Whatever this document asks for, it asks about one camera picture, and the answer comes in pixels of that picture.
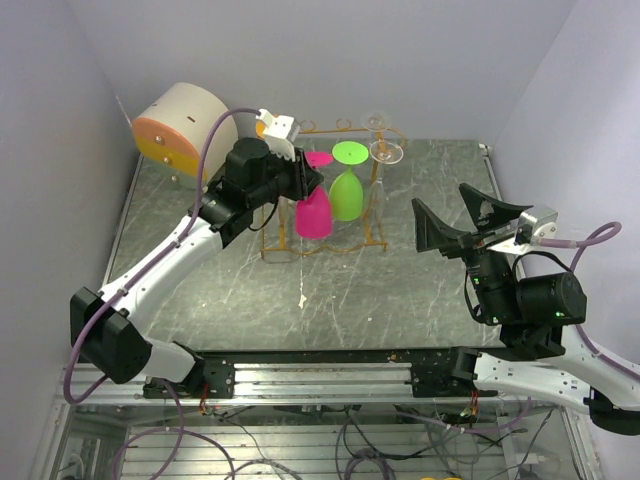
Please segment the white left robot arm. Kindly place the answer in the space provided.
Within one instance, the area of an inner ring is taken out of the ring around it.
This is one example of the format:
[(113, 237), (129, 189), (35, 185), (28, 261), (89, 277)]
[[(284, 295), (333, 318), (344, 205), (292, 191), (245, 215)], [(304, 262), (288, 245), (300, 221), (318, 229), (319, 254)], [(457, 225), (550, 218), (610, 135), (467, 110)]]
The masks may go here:
[(204, 260), (221, 253), (248, 230), (254, 213), (282, 198), (307, 199), (323, 182), (300, 148), (290, 160), (277, 157), (256, 138), (237, 141), (223, 174), (212, 180), (171, 234), (128, 272), (70, 300), (73, 353), (108, 380), (124, 384), (144, 374), (168, 380), (182, 397), (203, 387), (202, 359), (178, 343), (151, 339), (141, 323), (166, 294)]

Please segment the clear small wine glass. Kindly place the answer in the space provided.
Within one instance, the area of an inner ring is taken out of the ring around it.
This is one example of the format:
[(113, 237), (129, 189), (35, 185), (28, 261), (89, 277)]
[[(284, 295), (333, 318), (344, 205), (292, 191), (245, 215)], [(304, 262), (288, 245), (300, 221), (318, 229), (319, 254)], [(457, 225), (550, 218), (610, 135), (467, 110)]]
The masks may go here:
[(370, 146), (370, 155), (374, 163), (374, 172), (369, 188), (367, 213), (371, 220), (380, 223), (386, 202), (385, 175), (391, 166), (396, 165), (403, 159), (404, 150), (397, 143), (377, 140)]

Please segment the pink plastic wine glass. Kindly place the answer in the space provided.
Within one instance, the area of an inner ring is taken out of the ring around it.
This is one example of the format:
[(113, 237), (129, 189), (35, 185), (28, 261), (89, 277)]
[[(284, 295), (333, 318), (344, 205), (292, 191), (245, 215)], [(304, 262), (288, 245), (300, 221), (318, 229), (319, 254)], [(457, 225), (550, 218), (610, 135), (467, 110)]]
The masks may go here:
[(323, 180), (320, 179), (309, 196), (296, 204), (295, 231), (306, 239), (322, 239), (332, 233), (332, 207)]

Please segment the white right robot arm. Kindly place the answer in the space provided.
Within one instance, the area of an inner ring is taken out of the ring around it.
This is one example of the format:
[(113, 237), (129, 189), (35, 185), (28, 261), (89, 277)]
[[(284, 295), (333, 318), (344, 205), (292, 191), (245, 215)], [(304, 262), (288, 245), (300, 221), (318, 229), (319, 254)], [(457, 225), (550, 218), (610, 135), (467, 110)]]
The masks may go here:
[(479, 354), (473, 367), (444, 367), (442, 387), (455, 396), (475, 386), (537, 397), (585, 412), (610, 433), (638, 435), (639, 366), (587, 336), (587, 296), (575, 274), (585, 250), (615, 237), (621, 224), (558, 239), (549, 207), (505, 203), (467, 183), (459, 192), (474, 231), (447, 225), (415, 198), (415, 246), (464, 263), (463, 292), (478, 301), (468, 307), (471, 318), (499, 328), (503, 346)]

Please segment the yellow plastic wine glass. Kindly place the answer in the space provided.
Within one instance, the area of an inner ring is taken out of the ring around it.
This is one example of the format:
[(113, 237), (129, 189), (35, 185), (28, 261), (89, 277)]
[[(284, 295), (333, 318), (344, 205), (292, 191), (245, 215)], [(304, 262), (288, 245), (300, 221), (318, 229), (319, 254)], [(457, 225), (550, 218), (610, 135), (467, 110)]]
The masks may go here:
[(266, 124), (264, 122), (262, 122), (260, 120), (256, 121), (255, 132), (256, 132), (256, 135), (259, 138), (261, 138), (261, 139), (264, 138), (264, 133), (265, 133), (266, 128), (267, 128), (267, 126), (266, 126)]

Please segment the green plastic wine glass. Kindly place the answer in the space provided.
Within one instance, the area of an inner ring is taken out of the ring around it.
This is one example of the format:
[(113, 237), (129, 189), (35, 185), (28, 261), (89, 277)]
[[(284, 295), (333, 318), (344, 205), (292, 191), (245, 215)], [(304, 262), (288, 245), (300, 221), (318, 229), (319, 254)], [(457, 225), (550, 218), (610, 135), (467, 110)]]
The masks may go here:
[(334, 160), (344, 167), (329, 190), (329, 200), (335, 220), (351, 222), (360, 217), (364, 205), (364, 190), (353, 168), (369, 158), (368, 149), (356, 141), (342, 141), (332, 149)]

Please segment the clear wide wine glass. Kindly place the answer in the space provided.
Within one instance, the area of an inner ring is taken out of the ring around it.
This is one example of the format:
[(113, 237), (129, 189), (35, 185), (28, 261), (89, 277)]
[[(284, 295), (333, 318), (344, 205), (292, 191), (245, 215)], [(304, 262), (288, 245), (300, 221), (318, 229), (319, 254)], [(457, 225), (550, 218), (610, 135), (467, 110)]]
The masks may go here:
[(362, 127), (371, 133), (373, 142), (384, 139), (385, 132), (391, 127), (389, 115), (382, 110), (367, 112), (361, 116)]

